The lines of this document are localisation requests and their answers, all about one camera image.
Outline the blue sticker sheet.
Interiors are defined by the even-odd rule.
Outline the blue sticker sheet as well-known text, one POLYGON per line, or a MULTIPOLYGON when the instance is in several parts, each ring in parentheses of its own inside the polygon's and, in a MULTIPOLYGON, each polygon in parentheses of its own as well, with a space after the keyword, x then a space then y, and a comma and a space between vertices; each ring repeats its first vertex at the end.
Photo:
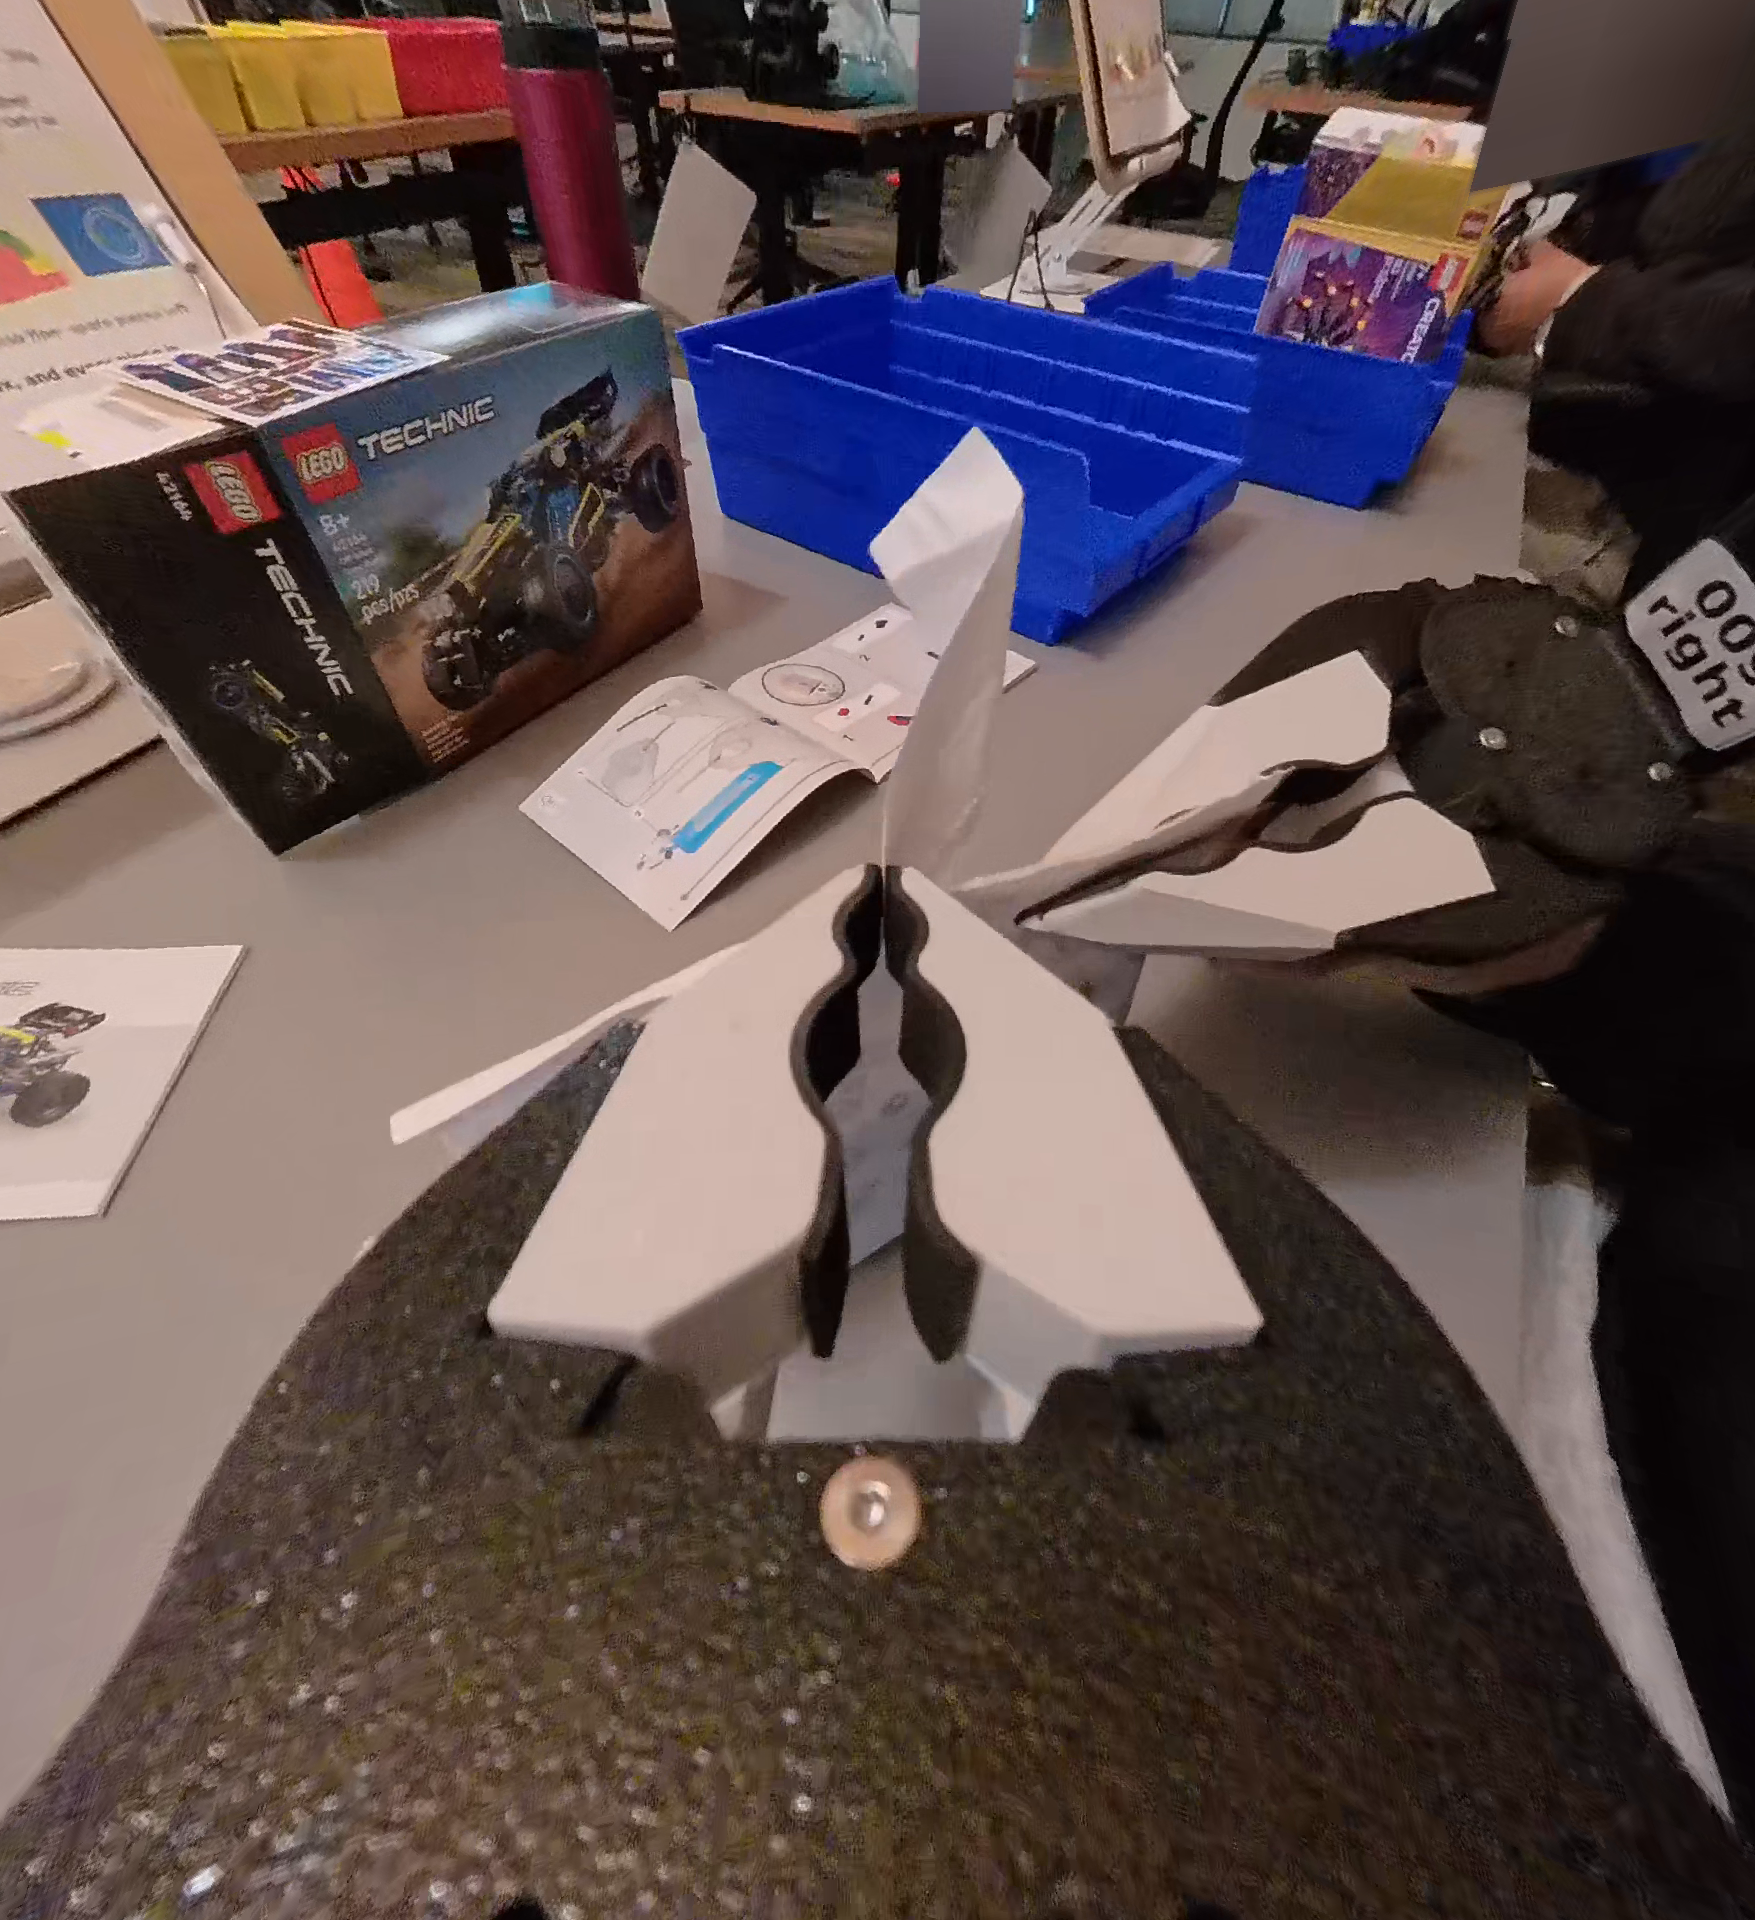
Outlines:
POLYGON ((258 425, 448 358, 443 350, 386 340, 369 331, 292 319, 226 339, 213 348, 127 358, 114 369, 114 382, 127 391, 196 413, 258 425))

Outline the red storage bin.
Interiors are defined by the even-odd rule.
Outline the red storage bin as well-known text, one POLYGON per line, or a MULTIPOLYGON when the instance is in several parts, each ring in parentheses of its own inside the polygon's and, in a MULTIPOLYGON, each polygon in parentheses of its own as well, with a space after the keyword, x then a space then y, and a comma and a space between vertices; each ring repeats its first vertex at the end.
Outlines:
POLYGON ((390 49, 403 114, 509 108, 502 27, 494 17, 384 17, 369 27, 390 49))

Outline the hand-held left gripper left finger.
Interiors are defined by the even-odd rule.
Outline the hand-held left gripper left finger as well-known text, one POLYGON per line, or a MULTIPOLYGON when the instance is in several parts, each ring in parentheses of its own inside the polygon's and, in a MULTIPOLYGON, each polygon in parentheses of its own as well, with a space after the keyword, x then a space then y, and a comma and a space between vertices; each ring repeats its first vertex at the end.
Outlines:
POLYGON ((826 1098, 859 1060, 885 881, 852 867, 649 1015, 485 1309, 494 1335, 687 1384, 768 1436, 778 1369, 826 1357, 847 1204, 826 1098))

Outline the red plastic piece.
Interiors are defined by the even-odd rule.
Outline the red plastic piece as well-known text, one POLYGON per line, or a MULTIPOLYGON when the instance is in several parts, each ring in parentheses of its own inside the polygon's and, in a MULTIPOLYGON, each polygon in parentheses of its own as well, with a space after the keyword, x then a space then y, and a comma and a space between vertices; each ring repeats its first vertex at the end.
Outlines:
POLYGON ((325 321, 341 331, 361 331, 384 321, 384 307, 349 240, 316 242, 296 249, 302 279, 325 321))

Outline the blue plastic bin with dividers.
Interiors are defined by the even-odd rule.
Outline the blue plastic bin with dividers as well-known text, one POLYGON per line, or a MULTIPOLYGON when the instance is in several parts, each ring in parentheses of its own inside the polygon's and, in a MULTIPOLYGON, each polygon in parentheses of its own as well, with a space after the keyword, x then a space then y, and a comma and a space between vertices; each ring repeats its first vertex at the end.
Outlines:
POLYGON ((1052 645, 1234 500, 1255 358, 889 279, 678 333, 726 518, 866 573, 976 428, 1025 492, 1012 631, 1052 645))

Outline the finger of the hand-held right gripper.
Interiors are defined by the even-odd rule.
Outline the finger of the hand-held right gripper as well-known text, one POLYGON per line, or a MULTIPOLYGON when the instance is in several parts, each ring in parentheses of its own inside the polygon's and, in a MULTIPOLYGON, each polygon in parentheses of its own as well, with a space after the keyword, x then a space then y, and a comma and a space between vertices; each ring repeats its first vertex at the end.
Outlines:
POLYGON ((1318 845, 1259 842, 1208 872, 1146 872, 1032 924, 1105 947, 1292 962, 1493 892, 1474 834, 1401 790, 1345 815, 1318 845))
POLYGON ((1255 842, 1294 773, 1367 774, 1386 754, 1392 695, 1348 654, 1194 711, 1020 881, 1022 907, 1107 894, 1146 872, 1199 873, 1255 842))

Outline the instruction booklet with car cover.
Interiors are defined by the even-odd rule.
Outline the instruction booklet with car cover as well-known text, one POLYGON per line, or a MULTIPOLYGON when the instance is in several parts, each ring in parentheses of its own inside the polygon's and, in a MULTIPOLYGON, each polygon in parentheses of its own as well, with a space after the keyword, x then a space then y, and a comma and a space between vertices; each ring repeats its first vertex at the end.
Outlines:
POLYGON ((525 815, 673 930, 787 819, 839 780, 934 786, 905 742, 941 644, 884 605, 727 685, 665 677, 540 782, 525 815))
POLYGON ((0 947, 0 1223, 108 1208, 242 952, 0 947))

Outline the white tablet stand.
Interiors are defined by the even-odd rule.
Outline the white tablet stand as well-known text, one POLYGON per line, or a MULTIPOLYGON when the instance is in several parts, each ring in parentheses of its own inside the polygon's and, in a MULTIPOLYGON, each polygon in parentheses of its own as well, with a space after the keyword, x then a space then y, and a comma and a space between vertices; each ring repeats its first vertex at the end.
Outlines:
POLYGON ((1012 271, 984 291, 988 298, 1042 311, 1084 313, 1090 296, 1113 289, 1143 266, 1168 265, 1198 271, 1217 265, 1225 255, 1225 242, 1217 238, 1203 238, 1179 227, 1149 227, 1125 214, 1129 199, 1146 188, 1163 191, 1191 186, 1196 199, 1207 207, 1214 182, 1186 161, 1168 161, 1147 176, 1125 179, 1113 194, 1091 182, 1050 226, 1041 222, 1050 186, 1022 151, 1010 149, 1004 182, 1028 199, 1028 207, 1012 249, 1012 271))

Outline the dark frame office desk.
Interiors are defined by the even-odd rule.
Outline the dark frame office desk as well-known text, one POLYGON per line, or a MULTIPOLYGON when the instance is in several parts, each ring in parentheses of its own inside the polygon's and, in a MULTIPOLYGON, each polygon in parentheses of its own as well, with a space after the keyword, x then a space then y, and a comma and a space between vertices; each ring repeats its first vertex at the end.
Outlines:
POLYGON ((840 286, 840 277, 794 249, 789 194, 830 172, 895 173, 893 279, 901 289, 946 274, 941 202, 951 156, 982 151, 991 118, 1004 116, 1014 148, 1050 172, 1060 108, 1076 104, 1078 83, 1060 70, 1020 66, 1007 108, 931 110, 908 106, 794 106, 753 100, 741 89, 665 89, 663 114, 691 138, 714 133, 720 161, 736 160, 753 188, 754 273, 724 314, 757 296, 765 304, 840 286))

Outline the yellow toy set box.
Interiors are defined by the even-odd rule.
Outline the yellow toy set box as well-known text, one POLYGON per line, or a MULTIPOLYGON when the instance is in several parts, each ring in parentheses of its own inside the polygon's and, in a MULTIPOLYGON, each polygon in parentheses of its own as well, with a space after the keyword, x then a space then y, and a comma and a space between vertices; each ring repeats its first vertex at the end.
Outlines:
POLYGON ((1294 222, 1479 244, 1505 203, 1474 182, 1486 129, 1471 121, 1338 108, 1303 163, 1294 222))

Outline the wooden background table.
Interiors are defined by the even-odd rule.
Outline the wooden background table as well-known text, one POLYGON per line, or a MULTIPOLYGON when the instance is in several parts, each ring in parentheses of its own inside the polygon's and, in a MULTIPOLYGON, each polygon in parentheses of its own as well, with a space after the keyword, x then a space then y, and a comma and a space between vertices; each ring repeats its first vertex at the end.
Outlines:
POLYGON ((370 186, 294 188, 261 206, 265 222, 288 253, 456 222, 469 242, 480 289, 502 292, 519 285, 509 214, 529 206, 529 182, 509 108, 220 133, 217 144, 242 178, 446 154, 452 161, 446 172, 425 170, 370 186))

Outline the hanging white paper sheet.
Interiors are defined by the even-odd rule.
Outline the hanging white paper sheet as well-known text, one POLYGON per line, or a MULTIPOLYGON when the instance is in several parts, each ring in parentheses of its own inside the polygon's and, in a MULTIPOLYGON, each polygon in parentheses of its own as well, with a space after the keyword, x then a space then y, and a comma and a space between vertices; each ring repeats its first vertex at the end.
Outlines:
POLYGON ((754 203, 748 182, 727 172, 703 148, 681 144, 642 268, 643 298, 681 325, 715 319, 754 203))
POLYGON ((949 279, 980 291, 1007 281, 1025 253, 1032 220, 1050 202, 1050 182, 1012 135, 956 163, 953 207, 943 227, 949 279))

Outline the person's right forearm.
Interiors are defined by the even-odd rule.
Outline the person's right forearm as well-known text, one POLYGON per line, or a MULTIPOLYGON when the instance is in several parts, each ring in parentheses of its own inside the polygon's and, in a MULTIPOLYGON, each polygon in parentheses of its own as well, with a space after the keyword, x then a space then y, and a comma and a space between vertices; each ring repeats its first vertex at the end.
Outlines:
POLYGON ((1694 828, 1534 978, 1424 988, 1616 1139, 1614 1186, 1755 1189, 1755 828, 1694 828))

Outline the another person's forearm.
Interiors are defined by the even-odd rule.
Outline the another person's forearm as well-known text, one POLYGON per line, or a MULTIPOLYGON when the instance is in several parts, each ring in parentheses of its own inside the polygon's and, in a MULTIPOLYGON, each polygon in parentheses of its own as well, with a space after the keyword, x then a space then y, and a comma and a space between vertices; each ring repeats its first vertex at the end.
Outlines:
POLYGON ((1755 126, 1663 179, 1552 314, 1529 449, 1644 542, 1755 489, 1755 126))

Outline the printed instruction poster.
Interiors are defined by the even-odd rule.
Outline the printed instruction poster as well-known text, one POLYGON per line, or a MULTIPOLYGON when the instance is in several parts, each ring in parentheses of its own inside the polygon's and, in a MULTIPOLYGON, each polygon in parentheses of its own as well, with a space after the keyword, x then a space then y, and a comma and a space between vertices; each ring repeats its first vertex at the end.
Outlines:
POLYGON ((0 494, 56 468, 56 395, 247 325, 49 7, 0 1, 0 494))

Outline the small display board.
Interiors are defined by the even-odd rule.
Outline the small display board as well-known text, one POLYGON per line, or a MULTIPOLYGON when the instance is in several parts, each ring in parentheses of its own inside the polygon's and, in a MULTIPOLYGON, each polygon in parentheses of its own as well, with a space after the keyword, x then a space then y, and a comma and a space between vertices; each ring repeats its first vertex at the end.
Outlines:
POLYGON ((1191 129, 1163 1, 1070 1, 1094 176, 1124 194, 1169 170, 1191 129))

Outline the person's black jacket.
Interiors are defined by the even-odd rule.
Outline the person's black jacket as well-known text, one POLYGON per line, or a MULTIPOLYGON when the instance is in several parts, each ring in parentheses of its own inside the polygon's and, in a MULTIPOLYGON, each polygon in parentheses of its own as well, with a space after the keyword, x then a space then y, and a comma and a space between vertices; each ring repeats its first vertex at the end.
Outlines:
POLYGON ((1594 1325, 1609 1449, 1755 1850, 1755 1147, 1636 1133, 1612 1191, 1594 1325))

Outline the magenta drinking bottle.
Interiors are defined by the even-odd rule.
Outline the magenta drinking bottle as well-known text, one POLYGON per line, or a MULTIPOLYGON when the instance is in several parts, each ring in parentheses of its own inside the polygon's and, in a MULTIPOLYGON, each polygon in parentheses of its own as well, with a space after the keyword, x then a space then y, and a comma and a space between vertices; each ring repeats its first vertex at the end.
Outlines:
POLYGON ((546 274, 642 300, 595 13, 585 1, 497 7, 509 108, 546 274))

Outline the wooden display board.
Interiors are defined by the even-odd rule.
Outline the wooden display board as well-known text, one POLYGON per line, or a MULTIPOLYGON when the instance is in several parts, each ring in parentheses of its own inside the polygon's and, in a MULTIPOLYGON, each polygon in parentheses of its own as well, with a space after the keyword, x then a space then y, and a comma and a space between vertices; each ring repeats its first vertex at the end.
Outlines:
POLYGON ((43 9, 187 238, 217 319, 231 328, 323 321, 296 262, 249 199, 142 14, 131 1, 45 1, 43 9))

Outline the purple toy set box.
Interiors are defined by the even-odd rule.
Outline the purple toy set box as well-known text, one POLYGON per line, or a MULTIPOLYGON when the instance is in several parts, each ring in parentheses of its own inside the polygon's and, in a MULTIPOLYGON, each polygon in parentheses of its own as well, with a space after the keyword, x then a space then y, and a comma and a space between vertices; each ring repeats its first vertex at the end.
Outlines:
POLYGON ((1252 333, 1379 362, 1432 362, 1471 292, 1480 253, 1477 242, 1290 220, 1252 333))

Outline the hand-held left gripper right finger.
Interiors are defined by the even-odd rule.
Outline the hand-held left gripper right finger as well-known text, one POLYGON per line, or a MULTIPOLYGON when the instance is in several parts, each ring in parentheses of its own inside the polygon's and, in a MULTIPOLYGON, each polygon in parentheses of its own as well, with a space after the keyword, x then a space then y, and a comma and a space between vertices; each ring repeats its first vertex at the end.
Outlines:
POLYGON ((1014 1443, 1050 1385, 1262 1329, 1119 1029, 912 867, 885 869, 897 1053, 928 1110, 905 1168, 900 1275, 937 1363, 1014 1443))

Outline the black toy car set box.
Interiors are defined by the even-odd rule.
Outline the black toy car set box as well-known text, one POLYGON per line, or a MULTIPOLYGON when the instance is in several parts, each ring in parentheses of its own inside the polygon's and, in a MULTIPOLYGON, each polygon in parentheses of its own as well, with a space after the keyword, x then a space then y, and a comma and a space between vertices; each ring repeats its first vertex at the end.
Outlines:
POLYGON ((448 353, 13 492, 53 593, 274 853, 440 780, 702 607, 671 333, 536 282, 364 328, 448 353))

